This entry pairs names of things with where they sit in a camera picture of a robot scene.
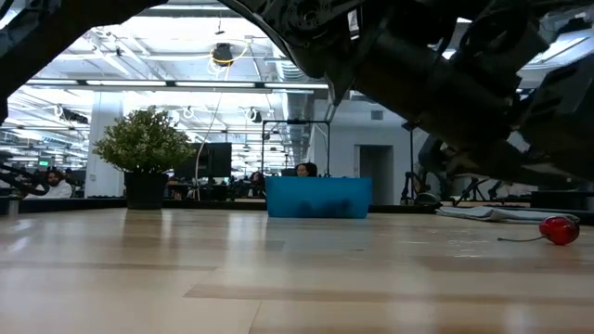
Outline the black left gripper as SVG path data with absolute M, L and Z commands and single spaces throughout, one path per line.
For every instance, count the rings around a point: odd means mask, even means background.
M 454 175 L 473 174 L 533 186 L 573 186 L 593 179 L 593 55 L 544 77 L 521 99 L 513 90 L 520 77 L 510 67 L 486 69 L 474 59 L 454 56 L 453 66 L 499 104 L 472 112 L 478 135 L 456 145 L 447 165 Z

